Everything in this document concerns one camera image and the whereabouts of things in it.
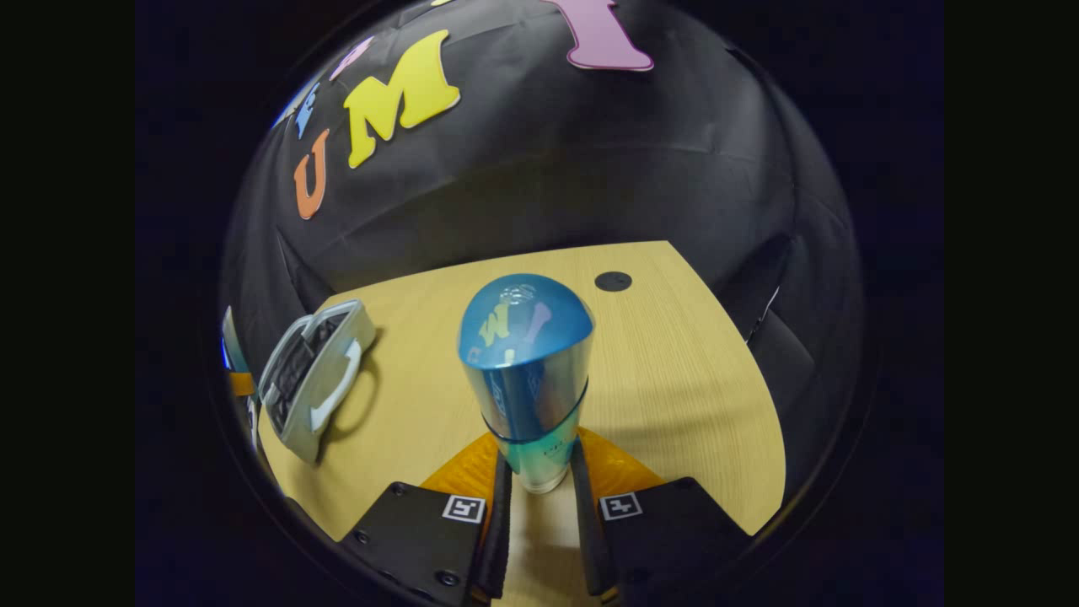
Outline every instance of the wooden table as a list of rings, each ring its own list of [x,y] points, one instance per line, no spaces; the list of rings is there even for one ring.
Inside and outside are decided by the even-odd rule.
[[[626,272],[604,291],[595,278]],[[359,298],[378,337],[310,466],[259,420],[285,495],[341,540],[394,481],[421,484],[487,432],[456,339],[473,294],[516,272],[572,288],[596,317],[581,425],[665,481],[694,477],[748,534],[779,509],[786,463],[779,420],[753,358],[719,301],[667,242],[532,252],[402,276],[340,292]],[[585,591],[573,482],[535,496],[515,478],[503,604],[596,605]]]

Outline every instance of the cup handle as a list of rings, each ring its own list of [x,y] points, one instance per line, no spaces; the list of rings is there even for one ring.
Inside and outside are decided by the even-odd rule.
[[[360,357],[359,343],[355,340],[349,346],[349,350],[344,354],[345,358],[349,359],[349,367],[344,370],[344,376],[341,378],[341,384],[333,389],[333,392],[326,400],[323,401],[322,405],[311,410],[311,431],[318,432],[323,429],[326,420],[329,419],[330,414],[333,410],[341,404],[341,400],[344,399],[344,394],[352,386],[352,383],[356,380],[356,372],[359,370],[359,357]]]

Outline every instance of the yellow letter m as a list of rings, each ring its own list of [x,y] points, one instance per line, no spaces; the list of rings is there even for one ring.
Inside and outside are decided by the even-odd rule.
[[[424,120],[441,113],[461,100],[461,91],[450,86],[442,73],[442,40],[448,30],[439,30],[419,40],[405,51],[383,84],[374,77],[367,77],[344,99],[349,110],[349,134],[352,153],[349,166],[355,168],[374,153],[374,137],[367,133],[366,122],[374,132],[388,140],[394,136],[397,106],[405,97],[401,126],[411,128]]]

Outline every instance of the black fabric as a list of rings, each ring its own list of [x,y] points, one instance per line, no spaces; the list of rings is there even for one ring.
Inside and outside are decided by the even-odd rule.
[[[790,497],[827,456],[859,367],[861,277],[842,188],[809,126],[751,59],[664,4],[625,0],[614,11],[653,70],[570,65],[565,19],[537,0],[451,2],[357,31],[328,61],[303,138],[285,120],[252,160],[224,303],[258,375],[289,325],[319,305],[318,285],[338,292],[477,259],[669,239],[743,336],[780,287],[771,312],[783,340],[812,361],[809,378],[801,355],[767,363]],[[450,32],[442,65],[461,101],[398,125],[350,168],[345,96],[368,75],[387,82],[401,53],[439,29]],[[371,35],[369,50],[327,80]],[[327,128],[326,195],[304,220],[292,174]]]

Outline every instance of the pink letter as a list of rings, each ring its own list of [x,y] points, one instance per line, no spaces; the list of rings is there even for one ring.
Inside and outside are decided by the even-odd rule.
[[[543,0],[558,6],[576,45],[565,56],[583,69],[647,71],[655,63],[633,47],[611,12],[614,0]]]
[[[345,55],[343,59],[341,59],[341,63],[338,64],[337,68],[333,70],[333,73],[330,74],[330,80],[337,78],[339,73],[344,71],[344,68],[352,65],[352,61],[358,59],[359,56],[364,54],[364,51],[366,51],[367,47],[371,45],[372,40],[374,40],[373,36],[368,38],[367,40],[364,40],[359,44],[356,44],[356,47],[353,49],[352,51],[349,51],[349,54]]]

